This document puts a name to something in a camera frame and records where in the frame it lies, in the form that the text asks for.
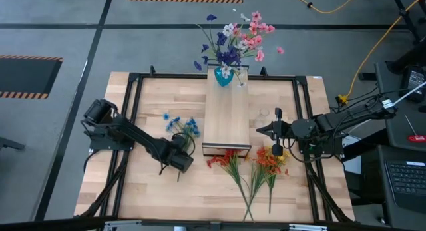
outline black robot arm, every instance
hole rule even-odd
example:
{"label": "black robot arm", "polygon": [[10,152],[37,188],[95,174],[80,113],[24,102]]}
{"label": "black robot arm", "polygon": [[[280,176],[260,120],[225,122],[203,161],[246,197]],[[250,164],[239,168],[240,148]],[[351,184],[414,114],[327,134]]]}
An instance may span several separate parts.
{"label": "black robot arm", "polygon": [[269,136],[276,143],[272,147],[275,156],[282,155],[282,147],[280,139],[294,139],[303,142],[301,150],[309,154],[335,154],[334,147],[332,150],[329,143],[334,143],[334,139],[341,138],[341,131],[361,124],[369,119],[388,119],[393,118],[397,109],[389,99],[377,95],[364,105],[345,109],[339,113],[327,113],[324,115],[316,115],[309,119],[295,120],[292,124],[281,120],[282,111],[280,108],[275,109],[277,121],[271,122],[268,126],[259,128],[256,131]]}

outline power cord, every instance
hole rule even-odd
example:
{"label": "power cord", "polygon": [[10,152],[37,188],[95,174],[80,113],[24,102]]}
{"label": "power cord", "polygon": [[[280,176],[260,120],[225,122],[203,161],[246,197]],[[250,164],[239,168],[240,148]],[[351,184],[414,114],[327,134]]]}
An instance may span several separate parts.
{"label": "power cord", "polygon": [[[415,4],[417,4],[420,0],[415,0],[414,2],[412,2],[412,4],[410,4],[410,6],[408,6],[405,9],[405,12],[409,11]],[[368,52],[368,55],[366,56],[366,58],[362,61],[361,65],[359,66],[357,72],[355,73],[355,75],[353,76],[352,79],[352,83],[351,83],[351,87],[349,88],[349,92],[346,95],[338,95],[336,97],[336,99],[338,99],[340,101],[340,103],[342,105],[346,105],[348,102],[348,97],[349,95],[351,95],[352,91],[353,91],[353,86],[355,84],[356,78],[360,72],[360,70],[362,69],[362,67],[364,66],[364,64],[367,62],[368,58],[370,58],[370,55],[376,50],[376,48],[379,46],[379,44],[386,38],[386,36],[389,34],[389,32],[394,28],[394,26],[402,19],[402,16],[400,15],[398,17],[398,19],[396,19],[396,21],[388,28],[388,30],[386,31],[386,33],[382,36],[382,38],[380,38],[380,40],[373,46],[373,48],[370,50],[370,52]]]}
{"label": "power cord", "polygon": [[299,1],[305,3],[308,6],[308,8],[312,8],[314,11],[317,11],[318,13],[321,13],[321,14],[331,14],[331,13],[334,13],[334,12],[340,10],[341,8],[345,7],[349,2],[351,2],[351,0],[347,0],[343,5],[339,6],[338,8],[336,8],[336,9],[334,9],[332,11],[321,11],[321,10],[315,8],[312,5],[312,2],[307,2],[305,0],[299,0]]}

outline wooden table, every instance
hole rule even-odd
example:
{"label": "wooden table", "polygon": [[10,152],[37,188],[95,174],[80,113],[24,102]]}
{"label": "wooden table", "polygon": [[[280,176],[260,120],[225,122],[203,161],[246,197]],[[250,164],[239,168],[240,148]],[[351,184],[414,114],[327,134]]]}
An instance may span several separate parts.
{"label": "wooden table", "polygon": [[[128,73],[111,73],[105,98],[122,106]],[[321,77],[307,77],[314,114],[329,112],[329,105]],[[165,131],[167,121],[163,113],[172,117],[194,117],[204,130],[205,79],[145,78],[142,85],[136,125],[154,137],[170,138]],[[283,121],[296,119],[291,82],[248,81],[250,144],[253,156],[259,147],[268,143],[266,136],[255,131],[259,110],[270,111],[264,124],[275,119],[274,108],[283,110]],[[234,181],[219,167],[208,168],[208,158],[202,156],[202,138],[196,140],[194,162],[185,174],[167,168],[158,175],[160,164],[150,157],[144,147],[136,144],[130,153],[119,218],[157,220],[218,220],[242,221],[246,207]],[[299,155],[296,145],[295,154]],[[102,151],[87,164],[75,214],[81,214],[95,200],[105,185],[111,151]],[[279,175],[272,196],[272,211],[268,213],[268,187],[264,185],[255,198],[251,211],[257,222],[312,222],[309,192],[304,165],[290,159],[286,165],[289,176]],[[337,159],[323,160],[327,189],[345,214],[354,219],[343,166]],[[248,178],[250,164],[244,160],[240,173]],[[111,193],[107,214],[112,212],[115,191]],[[317,191],[319,215],[324,219],[321,195]]]}

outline teal vase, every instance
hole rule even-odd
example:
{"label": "teal vase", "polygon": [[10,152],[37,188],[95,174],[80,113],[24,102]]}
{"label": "teal vase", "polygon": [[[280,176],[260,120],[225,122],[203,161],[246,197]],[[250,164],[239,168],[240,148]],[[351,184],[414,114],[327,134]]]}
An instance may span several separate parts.
{"label": "teal vase", "polygon": [[231,75],[228,76],[228,78],[225,78],[222,76],[222,71],[220,70],[220,67],[216,67],[214,69],[214,76],[216,77],[216,80],[218,81],[219,85],[221,87],[225,87],[232,81],[232,78],[234,78],[234,70],[231,70]]}

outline gray floor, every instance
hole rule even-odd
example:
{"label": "gray floor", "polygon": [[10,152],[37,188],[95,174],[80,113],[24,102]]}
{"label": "gray floor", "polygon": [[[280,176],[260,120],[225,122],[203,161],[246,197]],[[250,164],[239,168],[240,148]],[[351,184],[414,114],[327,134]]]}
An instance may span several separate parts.
{"label": "gray floor", "polygon": [[[333,9],[346,0],[309,0]],[[408,5],[413,0],[403,0]],[[0,0],[0,23],[98,23],[105,0]],[[108,24],[205,23],[213,13],[219,23],[239,21],[239,14],[259,10],[274,24],[390,24],[398,16],[393,0],[353,0],[333,15],[310,11],[295,0],[244,0],[242,5],[207,3],[141,3],[112,0]],[[416,21],[422,13],[416,7]],[[48,169],[52,163],[65,117],[86,62],[94,29],[0,29],[2,55],[64,57],[50,97],[45,101],[0,99],[0,136],[27,145],[23,152],[4,149],[0,154],[0,223],[32,220]],[[384,31],[277,30],[265,39],[263,63],[247,61],[251,73],[266,66],[271,74],[319,75],[327,96],[346,93],[354,72]],[[111,71],[195,72],[193,60],[204,36],[198,29],[104,29],[83,93],[77,120],[93,99],[103,96]],[[377,61],[394,59],[412,47],[407,31],[394,31],[374,52],[364,71]],[[286,53],[277,55],[276,46]],[[357,81],[354,96],[375,86]],[[371,122],[354,132],[367,136],[383,127]],[[89,140],[75,123],[46,219],[70,218],[83,178],[83,162]],[[377,209],[355,208],[357,220],[375,224]]]}

